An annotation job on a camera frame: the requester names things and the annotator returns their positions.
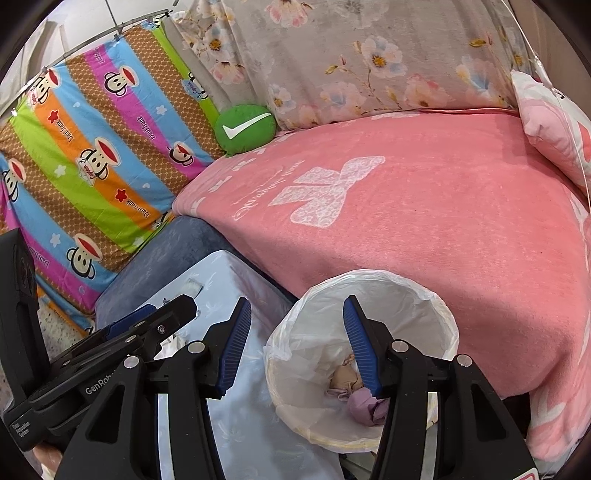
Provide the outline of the mauve cloth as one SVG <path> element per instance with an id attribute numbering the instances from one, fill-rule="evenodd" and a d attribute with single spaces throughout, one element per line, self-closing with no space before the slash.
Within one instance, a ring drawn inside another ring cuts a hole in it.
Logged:
<path id="1" fill-rule="evenodd" d="M 327 395 L 346 403 L 349 416 L 363 426 L 383 426 L 388 416 L 389 399 L 377 399 L 369 389 L 361 387 L 355 391 L 331 388 Z"/>

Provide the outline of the beige tulle cloth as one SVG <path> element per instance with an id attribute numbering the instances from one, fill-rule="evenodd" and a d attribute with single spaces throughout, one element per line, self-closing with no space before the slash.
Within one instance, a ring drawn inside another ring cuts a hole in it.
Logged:
<path id="1" fill-rule="evenodd" d="M 329 379 L 329 390 L 339 395 L 351 395 L 363 387 L 363 380 L 355 368 L 355 355 L 349 354 L 342 364 L 335 368 Z"/>

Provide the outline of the blue-grey velvet cushion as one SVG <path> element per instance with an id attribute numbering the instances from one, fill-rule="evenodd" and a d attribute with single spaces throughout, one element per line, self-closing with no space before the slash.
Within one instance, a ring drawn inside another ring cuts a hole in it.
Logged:
<path id="1" fill-rule="evenodd" d="M 205 221 L 180 216 L 166 225 L 100 295 L 96 327 L 125 317 L 185 270 L 209 254 L 224 250 L 239 256 L 221 233 Z"/>

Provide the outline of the light blue palm tablecloth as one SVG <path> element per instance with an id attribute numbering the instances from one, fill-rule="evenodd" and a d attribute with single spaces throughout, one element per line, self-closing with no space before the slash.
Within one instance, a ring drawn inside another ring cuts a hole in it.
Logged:
<path id="1" fill-rule="evenodd" d="M 148 302 L 161 307 L 185 294 L 197 317 L 162 343 L 158 358 L 172 356 L 228 320 L 235 303 L 252 304 L 252 327 L 238 374 L 228 393 L 208 403 L 221 465 L 228 479 L 341 479 L 339 457 L 304 440 L 281 422 L 266 386 L 263 347 L 293 302 L 238 257 L 217 251 L 157 291 Z"/>

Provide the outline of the colourful monkey striped pillow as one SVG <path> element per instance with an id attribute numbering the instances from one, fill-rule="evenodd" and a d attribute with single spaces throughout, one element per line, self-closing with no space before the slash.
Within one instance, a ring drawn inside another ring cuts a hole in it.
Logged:
<path id="1" fill-rule="evenodd" d="M 179 191 L 219 158 L 216 109 L 159 22 L 46 68 L 1 131 L 1 228 L 81 330 Z"/>

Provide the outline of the green checkmark cushion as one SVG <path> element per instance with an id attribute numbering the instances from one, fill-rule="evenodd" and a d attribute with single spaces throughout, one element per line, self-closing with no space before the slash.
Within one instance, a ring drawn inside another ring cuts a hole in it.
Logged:
<path id="1" fill-rule="evenodd" d="M 236 105 L 219 114 L 214 135 L 228 156 L 256 150 L 270 143 L 276 135 L 273 113 L 255 104 Z"/>

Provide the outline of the pink bow blanket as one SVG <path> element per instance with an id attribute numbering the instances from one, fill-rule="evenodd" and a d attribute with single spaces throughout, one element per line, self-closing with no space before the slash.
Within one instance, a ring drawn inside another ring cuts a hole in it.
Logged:
<path id="1" fill-rule="evenodd" d="M 384 114 L 221 158 L 173 204 L 294 295 L 356 269 L 443 298 L 528 446 L 554 460 L 590 423 L 590 218 L 502 110 Z"/>

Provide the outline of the pink white pillow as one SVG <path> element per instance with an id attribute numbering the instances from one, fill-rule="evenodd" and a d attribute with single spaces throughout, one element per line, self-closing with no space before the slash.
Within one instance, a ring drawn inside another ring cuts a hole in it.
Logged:
<path id="1" fill-rule="evenodd" d="M 581 191 L 590 192 L 590 119 L 570 98 L 512 71 L 523 129 L 531 145 Z"/>

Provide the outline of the grey floral quilt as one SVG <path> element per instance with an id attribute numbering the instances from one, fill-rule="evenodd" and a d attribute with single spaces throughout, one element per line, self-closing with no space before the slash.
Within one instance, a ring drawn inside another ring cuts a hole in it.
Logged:
<path id="1" fill-rule="evenodd" d="M 163 28 L 214 105 L 284 130 L 418 109 L 516 107 L 533 56 L 505 1 L 195 1 Z"/>

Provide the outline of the metal bed frame rail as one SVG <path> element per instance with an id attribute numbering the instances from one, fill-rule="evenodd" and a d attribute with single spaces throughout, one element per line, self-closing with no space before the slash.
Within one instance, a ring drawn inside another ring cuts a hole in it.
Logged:
<path id="1" fill-rule="evenodd" d="M 1 62 L 1 117 L 32 83 L 37 74 L 66 58 L 150 17 L 162 16 L 188 5 L 186 1 L 3 1 L 1 34 L 17 29 L 15 42 Z"/>

